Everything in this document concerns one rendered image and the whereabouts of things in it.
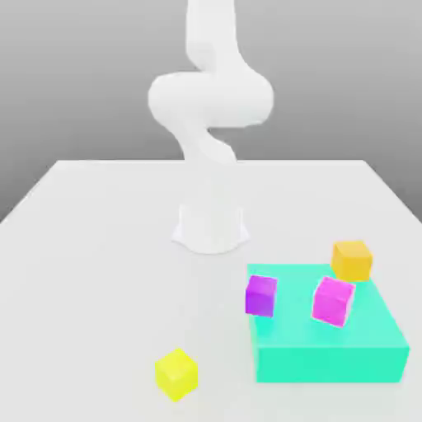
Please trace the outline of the small purple cube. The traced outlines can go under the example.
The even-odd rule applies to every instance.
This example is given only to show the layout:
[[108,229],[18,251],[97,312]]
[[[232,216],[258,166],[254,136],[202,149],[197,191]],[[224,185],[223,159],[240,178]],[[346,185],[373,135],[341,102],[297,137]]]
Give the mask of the small purple cube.
[[258,317],[272,318],[278,280],[253,274],[246,287],[245,312]]

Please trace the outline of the small orange cube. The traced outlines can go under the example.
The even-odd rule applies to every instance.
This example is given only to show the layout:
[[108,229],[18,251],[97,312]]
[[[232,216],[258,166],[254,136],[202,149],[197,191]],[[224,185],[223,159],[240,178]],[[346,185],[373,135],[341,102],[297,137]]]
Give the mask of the small orange cube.
[[331,268],[337,279],[369,281],[372,264],[373,254],[363,241],[337,241],[333,246]]

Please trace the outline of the small pink cube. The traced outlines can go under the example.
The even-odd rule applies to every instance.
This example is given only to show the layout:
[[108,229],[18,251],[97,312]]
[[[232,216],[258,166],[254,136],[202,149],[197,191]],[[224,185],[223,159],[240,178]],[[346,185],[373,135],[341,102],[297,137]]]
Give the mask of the small pink cube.
[[352,283],[324,276],[312,298],[313,319],[331,326],[345,326],[354,302],[356,286]]

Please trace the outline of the small yellow cube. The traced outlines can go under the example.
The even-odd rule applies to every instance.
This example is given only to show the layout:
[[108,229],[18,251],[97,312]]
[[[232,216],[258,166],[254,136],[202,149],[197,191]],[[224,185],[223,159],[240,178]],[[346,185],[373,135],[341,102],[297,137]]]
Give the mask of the small yellow cube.
[[157,386],[179,401],[198,386],[198,364],[182,349],[174,349],[155,363]]

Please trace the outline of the large turquoise box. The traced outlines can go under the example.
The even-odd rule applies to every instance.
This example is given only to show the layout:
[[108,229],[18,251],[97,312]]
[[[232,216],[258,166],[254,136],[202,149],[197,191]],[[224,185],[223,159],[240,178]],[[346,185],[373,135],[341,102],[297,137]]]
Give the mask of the large turquoise box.
[[250,316],[257,382],[399,382],[410,347],[372,280],[356,283],[345,326],[312,318],[328,264],[249,264],[278,281],[274,315]]

